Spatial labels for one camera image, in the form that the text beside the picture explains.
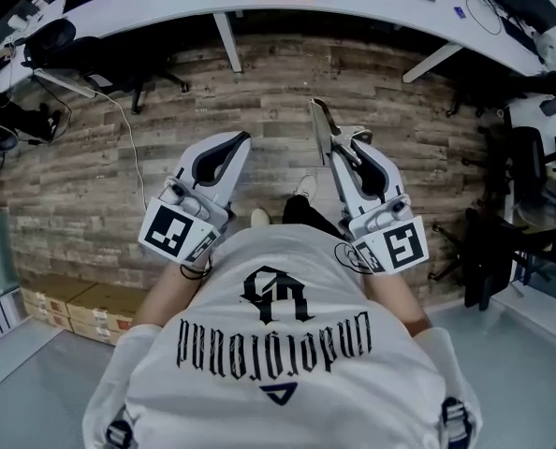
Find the black strap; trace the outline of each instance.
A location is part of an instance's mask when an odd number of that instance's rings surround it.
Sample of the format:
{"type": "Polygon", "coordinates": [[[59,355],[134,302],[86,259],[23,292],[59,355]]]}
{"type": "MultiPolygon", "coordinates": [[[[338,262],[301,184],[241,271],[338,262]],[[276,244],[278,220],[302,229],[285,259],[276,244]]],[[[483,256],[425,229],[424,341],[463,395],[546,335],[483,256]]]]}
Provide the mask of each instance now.
{"type": "Polygon", "coordinates": [[[108,426],[106,441],[109,447],[128,449],[132,444],[132,427],[124,420],[116,420],[108,426]]]}
{"type": "Polygon", "coordinates": [[[472,438],[472,425],[465,405],[458,399],[447,398],[442,408],[443,423],[448,431],[448,449],[467,449],[472,438]]]}

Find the black pants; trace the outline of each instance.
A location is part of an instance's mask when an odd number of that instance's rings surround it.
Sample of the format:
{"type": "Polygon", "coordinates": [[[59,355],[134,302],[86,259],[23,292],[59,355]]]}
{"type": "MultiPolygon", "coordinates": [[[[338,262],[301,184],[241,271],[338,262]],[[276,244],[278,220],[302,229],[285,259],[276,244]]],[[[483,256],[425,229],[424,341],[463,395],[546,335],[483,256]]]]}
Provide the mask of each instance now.
{"type": "Polygon", "coordinates": [[[308,225],[344,240],[344,236],[336,226],[319,214],[317,210],[314,210],[305,196],[293,196],[286,201],[282,223],[283,225],[308,225]]]}
{"type": "Polygon", "coordinates": [[[31,137],[46,141],[51,139],[48,115],[41,111],[21,109],[4,94],[0,94],[0,123],[7,128],[22,131],[31,137]]]}

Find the white cable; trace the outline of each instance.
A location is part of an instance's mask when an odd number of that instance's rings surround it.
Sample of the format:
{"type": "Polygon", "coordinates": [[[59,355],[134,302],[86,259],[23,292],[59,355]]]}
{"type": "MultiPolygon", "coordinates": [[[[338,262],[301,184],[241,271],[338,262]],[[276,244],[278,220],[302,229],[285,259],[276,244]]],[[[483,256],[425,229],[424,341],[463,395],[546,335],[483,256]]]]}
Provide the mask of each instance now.
{"type": "Polygon", "coordinates": [[[128,119],[126,118],[126,114],[124,113],[124,109],[122,108],[122,105],[120,105],[120,103],[118,103],[116,100],[111,99],[106,94],[96,92],[95,90],[94,90],[94,92],[96,94],[100,94],[101,96],[105,96],[106,98],[108,98],[108,100],[111,103],[113,103],[114,105],[116,105],[120,109],[120,111],[122,112],[122,116],[124,117],[124,121],[126,122],[126,125],[128,126],[128,135],[130,135],[130,142],[132,143],[132,150],[135,153],[135,167],[137,169],[137,173],[139,173],[139,178],[140,178],[140,193],[141,193],[142,198],[143,198],[143,208],[145,209],[145,212],[147,212],[147,203],[145,202],[145,180],[143,179],[143,175],[140,173],[140,169],[139,169],[139,157],[137,156],[137,147],[135,146],[135,140],[132,138],[132,126],[130,126],[130,123],[128,122],[128,119]]]}

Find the cardboard box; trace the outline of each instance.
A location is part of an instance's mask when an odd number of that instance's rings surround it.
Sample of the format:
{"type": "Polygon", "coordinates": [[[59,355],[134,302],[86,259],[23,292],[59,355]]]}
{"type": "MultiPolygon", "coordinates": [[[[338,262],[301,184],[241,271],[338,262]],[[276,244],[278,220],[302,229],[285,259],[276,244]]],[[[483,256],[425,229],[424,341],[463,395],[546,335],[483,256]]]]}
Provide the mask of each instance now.
{"type": "Polygon", "coordinates": [[[26,312],[28,312],[35,319],[38,319],[43,323],[47,323],[48,325],[57,326],[68,331],[72,331],[70,320],[65,316],[47,311],[43,308],[38,308],[37,306],[34,306],[26,301],[24,301],[24,307],[26,308],[26,312]]]}
{"type": "Polygon", "coordinates": [[[96,285],[68,278],[67,276],[47,275],[21,288],[24,301],[41,309],[70,316],[66,303],[87,289],[96,285]]]}
{"type": "Polygon", "coordinates": [[[118,339],[123,334],[118,331],[109,331],[108,329],[102,327],[86,325],[80,321],[70,320],[70,323],[72,324],[72,330],[75,334],[83,336],[84,338],[89,338],[90,340],[105,342],[106,344],[111,344],[112,346],[115,346],[118,343],[118,339]]]}
{"type": "Polygon", "coordinates": [[[130,329],[147,292],[131,287],[98,284],[68,302],[70,319],[110,331],[130,329]]]}

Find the desk leg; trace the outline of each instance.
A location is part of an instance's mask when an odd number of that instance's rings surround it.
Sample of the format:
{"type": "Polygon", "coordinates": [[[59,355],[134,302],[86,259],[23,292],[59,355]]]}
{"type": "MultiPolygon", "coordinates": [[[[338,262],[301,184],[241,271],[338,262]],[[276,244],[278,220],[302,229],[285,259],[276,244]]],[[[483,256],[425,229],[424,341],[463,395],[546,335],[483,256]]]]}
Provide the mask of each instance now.
{"type": "Polygon", "coordinates": [[[405,73],[402,76],[402,81],[405,83],[411,83],[413,80],[421,77],[424,73],[433,69],[435,66],[442,63],[449,56],[454,55],[462,48],[463,47],[461,45],[458,45],[457,43],[448,42],[444,47],[442,47],[438,51],[435,51],[418,66],[405,73]]]}
{"type": "Polygon", "coordinates": [[[55,83],[56,85],[63,86],[68,90],[72,90],[77,94],[81,94],[82,96],[86,96],[87,98],[95,98],[95,92],[90,88],[85,86],[77,86],[74,81],[68,81],[64,79],[59,79],[54,77],[54,75],[50,75],[49,73],[44,72],[42,69],[35,70],[35,75],[41,79],[50,81],[51,83],[55,83]]]}
{"type": "Polygon", "coordinates": [[[232,71],[235,73],[241,73],[241,61],[239,60],[239,54],[237,53],[237,45],[234,42],[234,36],[232,35],[232,28],[230,28],[230,22],[226,13],[219,12],[214,13],[213,18],[215,19],[215,24],[218,25],[218,30],[220,31],[220,36],[224,42],[224,48],[228,54],[228,60],[232,65],[232,71]]]}

